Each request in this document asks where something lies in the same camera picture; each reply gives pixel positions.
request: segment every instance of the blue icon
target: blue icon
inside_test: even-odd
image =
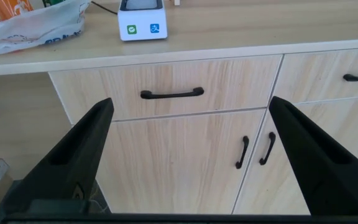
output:
[[[152,34],[158,34],[160,32],[160,24],[150,24],[150,32]]]

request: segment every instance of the black object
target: black object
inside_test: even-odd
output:
[[[239,162],[236,162],[236,168],[237,169],[241,169],[242,167],[242,163],[244,162],[244,157],[246,156],[246,152],[247,152],[247,148],[248,148],[248,145],[249,145],[249,138],[248,136],[244,136],[242,138],[242,141],[244,142],[244,148],[242,150],[242,154],[241,154],[241,159]]]
[[[358,77],[351,75],[351,74],[346,74],[343,76],[343,79],[345,79],[348,82],[358,82]]]
[[[110,98],[96,103],[7,197],[5,213],[86,213],[113,112]]]
[[[275,135],[273,132],[271,132],[271,133],[268,134],[268,138],[270,139],[270,145],[269,145],[269,147],[268,147],[268,150],[267,150],[265,159],[264,159],[264,158],[260,158],[260,159],[259,159],[259,164],[260,164],[261,166],[263,166],[263,165],[266,164],[267,159],[268,159],[269,156],[270,156],[270,153],[271,153],[272,148],[273,148],[273,146],[274,146],[274,142],[276,141],[276,135]]]
[[[140,93],[140,97],[145,100],[154,100],[154,99],[201,96],[202,94],[204,94],[203,87],[197,87],[197,88],[194,88],[193,91],[189,92],[189,93],[161,94],[161,95],[156,95],[156,94],[153,94],[151,91],[143,90]]]
[[[291,103],[269,110],[310,213],[358,215],[358,158]]]
[[[312,216],[87,214],[113,112],[107,99],[8,196],[2,223],[358,223],[358,159],[289,102],[273,97],[269,110]]]

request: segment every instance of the green icon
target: green icon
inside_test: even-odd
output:
[[[128,25],[127,26],[128,34],[136,34],[136,25]]]

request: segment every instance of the cabinet door handle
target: cabinet door handle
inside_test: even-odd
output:
[[[276,141],[276,135],[275,135],[273,132],[271,132],[271,133],[268,134],[268,138],[270,139],[270,145],[269,145],[269,147],[268,147],[268,150],[267,150],[267,154],[266,154],[265,159],[264,159],[264,158],[260,158],[260,159],[259,159],[259,164],[260,164],[261,166],[263,166],[263,165],[266,164],[267,159],[268,159],[269,156],[270,156],[270,153],[271,153],[271,151],[272,151],[274,142]]]
[[[343,79],[345,79],[348,82],[358,82],[358,77],[351,75],[351,74],[346,74],[343,76]]]
[[[248,148],[248,144],[249,144],[248,136],[244,136],[242,138],[242,141],[244,142],[244,149],[242,150],[242,155],[241,155],[240,161],[236,162],[237,169],[241,169],[242,163],[244,162],[244,157],[246,156],[246,152],[247,152],[247,148]]]
[[[197,88],[194,88],[193,91],[189,92],[189,93],[161,94],[161,95],[156,95],[156,94],[153,94],[151,91],[143,90],[140,93],[140,97],[145,100],[153,100],[153,99],[201,96],[202,94],[204,94],[203,87],[197,87]]]

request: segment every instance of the cabinet door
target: cabinet door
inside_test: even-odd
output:
[[[335,140],[358,158],[358,99],[296,105]],[[266,165],[269,133],[277,140]],[[235,207],[236,214],[309,214],[298,182],[268,113]]]
[[[97,174],[111,211],[230,214],[263,113],[113,123]]]

